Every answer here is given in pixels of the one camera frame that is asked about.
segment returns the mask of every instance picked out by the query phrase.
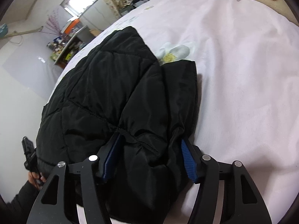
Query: teal object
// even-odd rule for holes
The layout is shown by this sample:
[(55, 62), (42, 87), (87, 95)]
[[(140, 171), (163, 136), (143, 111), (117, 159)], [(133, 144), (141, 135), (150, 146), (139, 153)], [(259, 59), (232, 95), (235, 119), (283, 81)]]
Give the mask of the teal object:
[(3, 24), (0, 26), (0, 38), (3, 38), (8, 33), (7, 24)]

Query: black garment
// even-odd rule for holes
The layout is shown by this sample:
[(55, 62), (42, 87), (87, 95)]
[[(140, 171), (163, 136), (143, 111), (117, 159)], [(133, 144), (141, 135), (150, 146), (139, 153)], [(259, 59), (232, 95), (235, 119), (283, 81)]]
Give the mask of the black garment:
[(0, 222), (5, 224), (26, 224), (38, 190), (28, 181), (11, 203), (5, 203), (0, 195)]
[(44, 107), (38, 168), (81, 162), (112, 136), (125, 136), (116, 176), (105, 185), (111, 217), (162, 223), (188, 178), (181, 137), (195, 126), (195, 63), (160, 66), (132, 27), (114, 31), (81, 59)]

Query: plastic sheet on wall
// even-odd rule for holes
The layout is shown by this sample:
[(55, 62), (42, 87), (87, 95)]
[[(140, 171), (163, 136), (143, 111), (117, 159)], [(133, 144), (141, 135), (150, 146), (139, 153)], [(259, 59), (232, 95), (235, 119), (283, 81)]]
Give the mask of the plastic sheet on wall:
[(18, 82), (48, 100), (62, 72), (50, 59), (49, 39), (42, 33), (24, 36), (23, 44), (3, 64), (3, 68)]

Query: person's arm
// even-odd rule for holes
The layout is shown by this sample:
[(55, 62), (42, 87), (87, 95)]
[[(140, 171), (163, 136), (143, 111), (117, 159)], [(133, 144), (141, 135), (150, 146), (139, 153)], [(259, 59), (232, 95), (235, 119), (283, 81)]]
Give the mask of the person's arm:
[(28, 181), (20, 189), (12, 202), (7, 203), (12, 217), (21, 224), (26, 224), (31, 208), (39, 193), (39, 186), (36, 185), (34, 179), (38, 179), (37, 173), (28, 173)]

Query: ridged blue pad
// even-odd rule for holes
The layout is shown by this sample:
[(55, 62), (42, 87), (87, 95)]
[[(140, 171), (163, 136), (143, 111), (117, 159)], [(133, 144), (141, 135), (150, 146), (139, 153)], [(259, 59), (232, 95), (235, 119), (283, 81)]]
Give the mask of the ridged blue pad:
[(197, 173), (196, 173), (196, 163), (186, 145), (186, 142), (182, 140), (181, 149), (184, 158), (184, 166), (187, 172), (189, 179), (192, 180), (193, 183), (198, 181)]

